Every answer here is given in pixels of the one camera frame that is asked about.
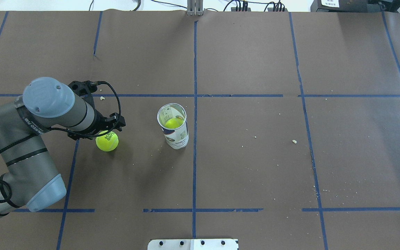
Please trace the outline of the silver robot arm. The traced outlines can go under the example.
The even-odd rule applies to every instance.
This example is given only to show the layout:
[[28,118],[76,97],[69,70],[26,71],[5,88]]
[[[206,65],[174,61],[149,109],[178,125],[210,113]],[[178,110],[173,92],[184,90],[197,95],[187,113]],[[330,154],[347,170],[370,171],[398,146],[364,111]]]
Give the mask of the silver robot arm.
[[61,131],[73,140],[93,139],[126,125],[121,112],[105,117],[96,110],[92,94],[102,84],[110,86],[40,77],[0,106],[0,218],[23,206],[37,212],[66,196],[43,134]]

